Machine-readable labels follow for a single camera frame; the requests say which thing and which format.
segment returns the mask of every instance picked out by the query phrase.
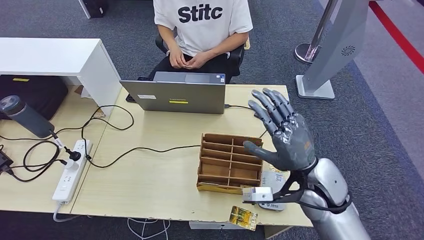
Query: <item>silver robotic arm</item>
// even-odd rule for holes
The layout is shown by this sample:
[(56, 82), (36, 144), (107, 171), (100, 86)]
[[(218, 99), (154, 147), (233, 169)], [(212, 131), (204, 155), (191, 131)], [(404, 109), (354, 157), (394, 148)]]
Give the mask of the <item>silver robotic arm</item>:
[[(290, 171), (290, 177), (274, 194), (269, 187), (244, 188), (244, 203), (298, 203), (321, 240), (370, 240), (339, 169), (330, 159), (316, 158), (303, 116), (280, 92), (267, 88), (262, 92), (253, 90), (252, 95), (265, 109), (253, 100), (248, 104), (271, 135), (276, 152), (250, 141), (243, 145), (275, 168)], [(298, 190), (289, 189), (294, 182), (299, 184)]]

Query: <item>gray laptop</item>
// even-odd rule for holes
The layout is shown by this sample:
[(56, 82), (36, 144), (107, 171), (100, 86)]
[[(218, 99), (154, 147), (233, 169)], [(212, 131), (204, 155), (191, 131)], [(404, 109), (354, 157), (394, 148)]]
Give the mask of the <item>gray laptop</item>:
[(153, 81), (120, 83), (145, 111), (223, 114), (225, 74), (158, 71)]

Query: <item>office chair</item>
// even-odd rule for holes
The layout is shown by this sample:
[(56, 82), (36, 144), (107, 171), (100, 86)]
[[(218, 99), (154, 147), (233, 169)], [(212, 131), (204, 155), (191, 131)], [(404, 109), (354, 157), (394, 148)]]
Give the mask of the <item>office chair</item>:
[[(164, 53), (166, 54), (168, 52), (168, 49), (165, 47), (164, 40), (162, 39), (161, 35), (158, 35), (154, 41), (156, 43), (156, 46)], [(229, 52), (229, 64), (232, 66), (237, 66), (234, 73), (232, 74), (232, 77), (240, 75), (240, 66), (243, 63), (243, 58), (245, 57), (245, 45), (241, 45), (237, 47), (236, 49)]]

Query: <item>cardboard compartment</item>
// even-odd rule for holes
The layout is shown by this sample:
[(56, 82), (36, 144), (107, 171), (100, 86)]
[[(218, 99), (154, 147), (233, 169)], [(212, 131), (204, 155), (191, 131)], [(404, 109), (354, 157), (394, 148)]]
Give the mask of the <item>cardboard compartment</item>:
[(257, 179), (244, 179), (244, 178), (230, 178), (229, 185), (233, 187), (259, 187), (261, 180)]
[(205, 149), (217, 150), (217, 151), (227, 152), (227, 153), (231, 153), (231, 150), (233, 148), (231, 144), (227, 145), (227, 144), (213, 143), (213, 142), (207, 142), (207, 141), (203, 141), (203, 146)]
[(197, 189), (229, 194), (242, 194), (243, 187), (258, 187), (263, 161), (244, 150), (249, 140), (262, 147), (255, 137), (202, 134)]
[(232, 155), (232, 161), (248, 164), (262, 164), (262, 160), (252, 155), (236, 154)]
[(209, 157), (214, 159), (223, 159), (223, 160), (231, 160), (231, 152), (225, 152), (225, 151), (217, 151), (217, 150), (211, 150), (211, 149), (203, 149), (201, 152), (202, 157)]
[(244, 146), (233, 146), (232, 152), (235, 154), (243, 154), (243, 155), (250, 155), (251, 153), (248, 152)]
[(215, 160), (206, 157), (202, 157), (200, 161), (200, 174), (202, 175), (228, 177), (230, 174), (230, 161)]
[(203, 135), (202, 140), (209, 143), (216, 143), (216, 144), (227, 144), (232, 145), (233, 144), (233, 138), (232, 137), (222, 137), (223, 135), (220, 134), (210, 134), (206, 133)]
[(262, 171), (261, 165), (244, 164), (244, 163), (231, 163), (230, 177), (243, 178), (243, 179), (258, 179)]

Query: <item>white power strip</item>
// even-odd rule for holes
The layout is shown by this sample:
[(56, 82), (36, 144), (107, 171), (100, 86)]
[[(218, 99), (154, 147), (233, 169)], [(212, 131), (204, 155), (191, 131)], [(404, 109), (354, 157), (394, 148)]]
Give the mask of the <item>white power strip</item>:
[[(87, 154), (90, 154), (92, 149), (92, 144), (89, 140), (87, 140)], [(78, 140), (73, 147), (73, 152), (77, 151), (81, 154), (81, 157), (73, 162), (73, 160), (68, 159), (67, 161), (70, 164), (73, 164), (71, 167), (66, 167), (63, 170), (62, 177), (57, 184), (56, 190), (53, 193), (53, 197), (51, 199), (58, 202), (65, 202), (68, 204), (69, 201), (72, 200), (74, 196), (75, 190), (77, 188), (78, 182), (80, 181), (81, 175), (84, 171), (84, 167), (86, 166), (86, 149), (84, 140)]]

